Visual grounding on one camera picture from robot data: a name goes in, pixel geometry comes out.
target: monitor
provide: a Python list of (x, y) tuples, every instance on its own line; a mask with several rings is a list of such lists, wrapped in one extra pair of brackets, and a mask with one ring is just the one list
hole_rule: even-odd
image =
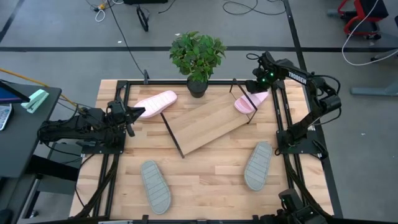
[(29, 101), (29, 97), (0, 81), (0, 105), (7, 103), (25, 103)]

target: potted plant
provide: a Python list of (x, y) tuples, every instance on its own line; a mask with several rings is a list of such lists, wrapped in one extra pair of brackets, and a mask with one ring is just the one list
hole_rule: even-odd
[(200, 98), (205, 94), (213, 68), (221, 65), (226, 47), (220, 38), (197, 34), (197, 31), (182, 34), (173, 41), (170, 58), (182, 75), (189, 75), (187, 86), (191, 95)]

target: slide sandal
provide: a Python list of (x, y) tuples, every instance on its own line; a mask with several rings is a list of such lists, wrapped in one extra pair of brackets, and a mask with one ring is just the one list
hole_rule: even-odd
[[(262, 103), (267, 98), (267, 96), (267, 91), (262, 93), (248, 94), (248, 97), (256, 107), (258, 107), (260, 103)], [(255, 110), (245, 95), (241, 96), (235, 101), (235, 108), (244, 114), (252, 113)]]
[(171, 194), (155, 161), (145, 161), (141, 165), (141, 176), (152, 211), (156, 215), (165, 213), (171, 204)]
[(150, 118), (162, 112), (176, 100), (177, 95), (173, 91), (168, 90), (148, 99), (141, 100), (134, 107), (144, 107), (145, 112), (141, 114), (140, 118)]
[(252, 190), (259, 191), (266, 183), (272, 147), (266, 142), (259, 142), (244, 168), (244, 181)]

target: green leaves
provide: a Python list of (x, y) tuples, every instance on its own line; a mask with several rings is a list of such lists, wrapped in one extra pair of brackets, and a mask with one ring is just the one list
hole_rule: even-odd
[(194, 31), (176, 38), (170, 48), (170, 58), (181, 74), (190, 75), (192, 80), (207, 82), (213, 74), (213, 68), (221, 65), (221, 56), (225, 57), (226, 47), (220, 38), (197, 34)]

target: butcher block table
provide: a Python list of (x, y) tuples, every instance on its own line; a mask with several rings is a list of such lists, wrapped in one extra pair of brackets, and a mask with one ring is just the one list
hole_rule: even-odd
[[(117, 80), (102, 80), (96, 107), (106, 109), (113, 101)], [(286, 80), (293, 123), (307, 113), (303, 88), (297, 82)], [(178, 99), (163, 112), (172, 121), (195, 108), (229, 92), (231, 85), (209, 85), (204, 97), (193, 98), (186, 85), (133, 85), (129, 92), (129, 106), (163, 91), (174, 91)], [(239, 97), (237, 86), (232, 90)], [(282, 113), (284, 127), (287, 127)], [(120, 155), (116, 185), (111, 207), (111, 219), (140, 220), (143, 215), (158, 220), (250, 220), (253, 215), (275, 214), (281, 208), (278, 194), (288, 189), (282, 156), (272, 153), (264, 188), (250, 190), (243, 178), (245, 165), (259, 141), (267, 141), (273, 151), (277, 147), (278, 129), (271, 93), (259, 107), (249, 124), (185, 155), (183, 159), (167, 131), (161, 115), (139, 119), (132, 126), (136, 136), (127, 136), (124, 153)], [(310, 155), (300, 155), (305, 185), (322, 208), (332, 214), (331, 200), (321, 162)], [(103, 155), (95, 155), (81, 168), (77, 191), (87, 203), (98, 186)], [(156, 161), (169, 185), (172, 203), (163, 215), (152, 212), (140, 175), (140, 166), (146, 160)], [(103, 193), (100, 215), (104, 213), (107, 190)], [(73, 199), (70, 215), (82, 209), (77, 196)]]

